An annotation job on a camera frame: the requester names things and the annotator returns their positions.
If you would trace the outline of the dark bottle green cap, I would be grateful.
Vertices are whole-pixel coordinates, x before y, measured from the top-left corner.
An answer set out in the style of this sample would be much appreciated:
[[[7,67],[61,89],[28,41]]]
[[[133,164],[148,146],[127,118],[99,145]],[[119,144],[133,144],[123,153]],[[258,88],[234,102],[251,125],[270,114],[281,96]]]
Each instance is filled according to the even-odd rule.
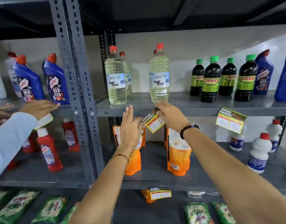
[[[246,56],[246,62],[239,69],[234,100],[249,102],[252,100],[258,66],[255,63],[256,54]]]
[[[197,59],[196,66],[192,70],[190,95],[199,96],[204,78],[203,60]]]
[[[201,102],[216,102],[221,76],[221,67],[218,60],[219,56],[211,56],[210,64],[205,68],[201,88]]]
[[[237,76],[237,68],[234,65],[234,58],[228,58],[227,64],[222,68],[219,86],[220,96],[231,96],[234,90]]]

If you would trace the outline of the grey metal shelving rack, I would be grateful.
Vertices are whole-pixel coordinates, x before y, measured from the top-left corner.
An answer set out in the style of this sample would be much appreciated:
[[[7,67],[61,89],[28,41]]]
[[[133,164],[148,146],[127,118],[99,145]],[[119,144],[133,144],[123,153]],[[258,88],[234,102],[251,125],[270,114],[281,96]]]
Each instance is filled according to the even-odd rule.
[[[78,0],[61,0],[64,17],[66,20],[65,41],[68,60],[65,69],[66,80],[69,80],[69,91],[72,98],[71,108],[74,109],[74,121],[81,149],[81,160],[84,169],[86,183],[84,188],[89,188],[104,169],[103,147],[100,139],[98,117],[108,117],[108,130],[111,135],[107,143],[108,149],[114,148],[114,136],[111,127],[120,123],[122,113],[126,105],[114,105],[111,108],[109,100],[105,95],[95,95],[93,93],[92,78],[88,71],[88,58],[85,49],[83,28],[81,26],[80,8]],[[286,128],[286,103],[272,101],[271,95],[262,100],[254,98],[249,104],[230,101],[223,98],[215,104],[206,104],[189,98],[185,92],[173,92],[172,104],[188,117],[216,117],[222,106],[249,117],[275,116],[280,120],[283,130],[280,134],[282,139]],[[156,149],[159,142],[148,142],[147,151],[143,151],[143,170],[134,177],[126,177],[122,183],[122,189],[147,189],[151,186],[168,188],[173,191],[205,190],[214,191],[215,187],[209,177],[202,176],[199,163],[193,164],[189,170],[188,177],[174,177],[172,174],[165,174],[164,168],[160,166],[163,162],[163,152]]]
[[[3,187],[89,188],[104,168],[104,160],[95,99],[88,71],[83,29],[78,0],[0,0],[0,4],[49,1],[59,51],[64,64],[70,107],[74,112],[78,139],[81,146],[83,174],[79,166],[61,172],[29,174],[30,181],[0,180]]]

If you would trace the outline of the person's left hand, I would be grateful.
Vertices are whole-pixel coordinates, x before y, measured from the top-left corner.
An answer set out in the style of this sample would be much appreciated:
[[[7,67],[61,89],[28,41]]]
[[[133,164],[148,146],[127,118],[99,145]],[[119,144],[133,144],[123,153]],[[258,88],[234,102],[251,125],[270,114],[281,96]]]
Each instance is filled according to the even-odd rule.
[[[137,134],[137,120],[143,120],[143,117],[134,117],[133,105],[126,108],[123,113],[122,123],[120,127],[121,146],[127,147],[131,152],[137,146],[140,135]]]

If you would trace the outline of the person's left forearm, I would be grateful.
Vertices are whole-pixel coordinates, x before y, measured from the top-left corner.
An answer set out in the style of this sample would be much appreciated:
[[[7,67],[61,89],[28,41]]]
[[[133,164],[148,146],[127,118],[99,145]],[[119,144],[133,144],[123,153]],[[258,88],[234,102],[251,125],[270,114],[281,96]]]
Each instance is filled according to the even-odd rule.
[[[81,200],[68,224],[111,224],[114,208],[130,155],[127,147],[118,146],[104,170]]]

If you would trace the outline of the pale bottle red cap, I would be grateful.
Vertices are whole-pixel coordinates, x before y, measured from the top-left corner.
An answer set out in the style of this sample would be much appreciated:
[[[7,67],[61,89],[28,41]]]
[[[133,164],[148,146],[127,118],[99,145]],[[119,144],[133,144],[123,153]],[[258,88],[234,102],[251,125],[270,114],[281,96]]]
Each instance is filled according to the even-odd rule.
[[[17,78],[17,76],[13,70],[13,66],[14,66],[14,63],[15,63],[16,58],[17,58],[16,53],[7,52],[7,55],[8,55],[8,58],[5,60],[5,63],[7,65],[8,74],[10,77],[11,84],[13,86],[13,89],[14,89],[16,96],[18,98],[22,98],[19,83],[18,83],[18,78]]]

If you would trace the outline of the red cleaner bottle white cap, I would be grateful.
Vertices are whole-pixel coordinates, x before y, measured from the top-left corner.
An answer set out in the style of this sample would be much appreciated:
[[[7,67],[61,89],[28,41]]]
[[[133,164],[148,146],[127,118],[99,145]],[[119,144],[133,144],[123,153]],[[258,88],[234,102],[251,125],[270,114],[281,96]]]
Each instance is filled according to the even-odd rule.
[[[63,169],[63,164],[59,158],[59,153],[55,147],[53,137],[48,133],[47,129],[42,127],[37,131],[37,143],[40,146],[44,159],[50,172],[59,172]]]
[[[14,169],[18,166],[18,162],[16,160],[12,160],[8,166],[6,167],[7,170]]]
[[[80,152],[80,146],[78,143],[77,132],[74,121],[70,117],[63,119],[63,131],[66,137],[66,142],[70,152]]]
[[[37,143],[37,132],[33,130],[26,140],[26,142],[22,145],[22,151],[25,154],[32,154],[39,152],[40,148]]]

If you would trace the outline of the white bottle top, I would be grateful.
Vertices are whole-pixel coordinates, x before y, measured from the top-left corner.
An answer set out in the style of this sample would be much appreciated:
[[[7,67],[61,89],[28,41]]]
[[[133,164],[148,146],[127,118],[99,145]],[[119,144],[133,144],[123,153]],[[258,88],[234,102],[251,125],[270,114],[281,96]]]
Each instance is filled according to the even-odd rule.
[[[204,194],[206,194],[205,191],[187,191],[187,196],[190,198],[201,198]]]

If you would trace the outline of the person's right forearm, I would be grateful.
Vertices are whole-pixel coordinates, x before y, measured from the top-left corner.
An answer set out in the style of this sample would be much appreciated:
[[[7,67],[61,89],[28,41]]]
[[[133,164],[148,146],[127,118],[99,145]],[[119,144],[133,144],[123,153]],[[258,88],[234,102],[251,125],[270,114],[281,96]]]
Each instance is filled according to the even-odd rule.
[[[238,224],[286,224],[286,198],[197,128],[183,137]]]

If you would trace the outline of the clear bleach bottle red cap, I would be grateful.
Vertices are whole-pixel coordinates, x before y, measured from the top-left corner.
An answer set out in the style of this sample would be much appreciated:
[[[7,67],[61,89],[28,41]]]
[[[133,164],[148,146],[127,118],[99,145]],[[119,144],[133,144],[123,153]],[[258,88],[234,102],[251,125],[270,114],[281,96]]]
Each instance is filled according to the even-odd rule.
[[[132,93],[130,64],[125,58],[125,52],[119,52],[119,56],[122,59],[123,69],[125,71],[126,95],[130,96]]]
[[[105,60],[105,72],[108,97],[111,105],[123,105],[127,102],[125,71],[116,46],[109,47],[110,54]]]
[[[156,52],[149,62],[149,92],[152,103],[169,99],[170,60],[163,49],[163,43],[157,44]]]

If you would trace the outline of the green detergent packet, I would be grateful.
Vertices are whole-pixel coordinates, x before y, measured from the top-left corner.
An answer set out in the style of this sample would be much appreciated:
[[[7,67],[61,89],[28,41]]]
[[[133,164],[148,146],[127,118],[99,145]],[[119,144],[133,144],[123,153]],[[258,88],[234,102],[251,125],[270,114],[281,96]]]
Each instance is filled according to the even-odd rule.
[[[212,202],[222,224],[237,224],[225,203]]]
[[[53,196],[49,197],[41,207],[40,211],[35,215],[31,224],[55,224],[57,223],[60,214],[63,212],[67,204],[67,197]]]
[[[79,201],[76,202],[74,204],[74,206],[70,209],[70,211],[66,214],[66,216],[64,217],[64,219],[62,220],[62,222],[60,224],[68,224],[71,216],[74,214],[75,210],[77,209],[78,205],[79,205]]]
[[[15,191],[15,189],[0,190],[0,205],[4,203]]]
[[[0,224],[14,224],[39,194],[40,191],[19,191],[7,205],[0,210]]]
[[[187,224],[215,224],[205,203],[188,203],[183,209]]]

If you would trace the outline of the white yellow price tag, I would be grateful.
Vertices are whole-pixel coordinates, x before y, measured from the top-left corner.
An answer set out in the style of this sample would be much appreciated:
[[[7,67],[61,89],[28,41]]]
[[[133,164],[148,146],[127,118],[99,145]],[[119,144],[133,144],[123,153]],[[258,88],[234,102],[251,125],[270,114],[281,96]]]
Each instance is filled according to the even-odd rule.
[[[41,119],[37,122],[36,126],[34,127],[34,130],[36,131],[36,130],[38,130],[38,129],[44,127],[45,125],[47,125],[47,124],[49,124],[50,122],[52,122],[53,119],[54,119],[54,118],[53,118],[53,116],[52,116],[51,113],[46,114],[43,118],[41,118]]]

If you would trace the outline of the yellow green price tag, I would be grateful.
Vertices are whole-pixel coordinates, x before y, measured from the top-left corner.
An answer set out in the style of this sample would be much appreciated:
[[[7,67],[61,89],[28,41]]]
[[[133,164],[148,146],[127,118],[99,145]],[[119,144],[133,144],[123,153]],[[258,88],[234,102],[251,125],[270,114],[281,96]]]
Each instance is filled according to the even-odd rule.
[[[162,117],[157,113],[158,111],[159,108],[154,108],[142,120],[151,133],[155,133],[165,124]]]
[[[151,200],[159,200],[164,198],[171,198],[172,192],[168,188],[150,188],[150,198]]]
[[[216,125],[232,132],[241,134],[246,119],[247,116],[222,107],[217,114]]]

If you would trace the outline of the person's right hand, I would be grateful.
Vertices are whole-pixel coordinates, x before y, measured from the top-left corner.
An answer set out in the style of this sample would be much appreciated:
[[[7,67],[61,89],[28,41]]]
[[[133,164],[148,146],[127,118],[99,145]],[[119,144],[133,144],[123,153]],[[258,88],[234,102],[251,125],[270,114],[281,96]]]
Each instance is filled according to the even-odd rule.
[[[159,102],[154,103],[154,105],[164,114],[163,119],[169,128],[180,133],[184,127],[190,125],[189,121],[180,109],[169,102],[159,100]]]

